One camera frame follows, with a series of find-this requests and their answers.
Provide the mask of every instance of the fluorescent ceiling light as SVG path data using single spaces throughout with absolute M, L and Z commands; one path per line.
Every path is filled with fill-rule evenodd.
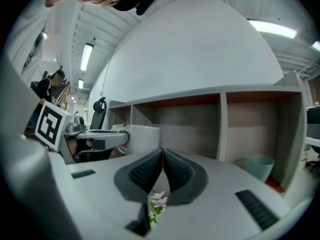
M 79 89 L 82 89 L 84 87 L 84 81 L 79 79 Z
M 48 39 L 48 35 L 46 32 L 42 32 L 42 37 L 44 40 L 47 40 Z
M 94 45 L 91 44 L 91 43 L 87 42 L 84 45 L 82 59 L 81 59 L 81 66 L 80 66 L 80 69 L 82 71 L 86 71 L 86 69 L 87 69 L 89 58 L 90 58 L 90 54 L 91 54 L 93 48 L 94 48 Z
M 320 52 L 320 42 L 315 41 L 312 45 L 313 48 L 316 48 Z
M 273 24 L 273 23 L 264 22 L 264 21 L 257 21 L 257 20 L 249 20 L 249 22 L 259 32 L 272 33 L 272 34 L 284 36 L 291 39 L 295 38 L 297 34 L 297 31 L 286 26 L 281 26 L 278 24 Z

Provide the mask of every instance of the black and white marker board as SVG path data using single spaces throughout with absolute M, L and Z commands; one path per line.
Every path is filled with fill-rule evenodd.
M 72 120 L 73 116 L 70 113 L 46 101 L 36 124 L 35 135 L 50 148 L 58 151 L 61 133 Z

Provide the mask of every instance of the black rubber pad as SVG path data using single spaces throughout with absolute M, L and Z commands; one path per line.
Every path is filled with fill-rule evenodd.
M 208 184 L 206 170 L 170 149 L 163 151 L 163 169 L 168 178 L 170 195 L 168 206 L 191 203 Z
M 84 171 L 79 171 L 79 172 L 75 172 L 75 173 L 71 173 L 71 176 L 74 179 L 78 179 L 78 178 L 82 178 L 85 176 L 89 176 L 91 174 L 95 174 L 96 172 L 94 170 L 84 170 Z
M 143 158 L 120 168 L 114 184 L 128 201 L 147 203 L 148 193 L 162 170 L 162 150 L 157 149 Z
M 266 230 L 279 220 L 250 190 L 243 190 L 235 195 L 262 230 Z

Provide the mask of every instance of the wooden cabinet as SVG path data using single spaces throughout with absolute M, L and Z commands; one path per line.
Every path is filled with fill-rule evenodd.
M 108 129 L 159 127 L 160 147 L 227 163 L 255 154 L 275 159 L 272 176 L 286 190 L 306 136 L 306 110 L 295 72 L 275 85 L 221 86 L 122 103 L 111 101 Z

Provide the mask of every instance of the white wall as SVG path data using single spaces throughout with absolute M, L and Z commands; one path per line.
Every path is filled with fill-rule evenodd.
M 98 76 L 97 80 L 95 81 L 93 88 L 90 92 L 89 102 L 88 102 L 88 122 L 92 121 L 92 117 L 94 116 L 94 103 L 98 101 L 101 97 L 105 97 L 105 93 L 100 95 L 100 91 L 103 90 L 104 80 L 107 72 L 108 65 L 103 69 L 103 71 Z
M 309 82 L 302 81 L 303 91 L 304 91 L 304 97 L 305 97 L 305 105 L 307 107 L 313 107 L 314 103 L 312 101 L 312 95 L 310 91 Z
M 282 77 L 264 38 L 237 11 L 219 0 L 179 0 L 117 46 L 103 95 L 127 102 L 205 87 L 273 84 Z
M 73 115 L 78 111 L 79 114 L 77 115 L 80 117 L 83 117 L 84 121 L 87 122 L 87 116 L 86 116 L 86 113 L 84 113 L 84 108 L 85 106 L 82 105 L 81 103 L 73 103 L 73 104 L 71 103 L 69 104 L 68 112 Z

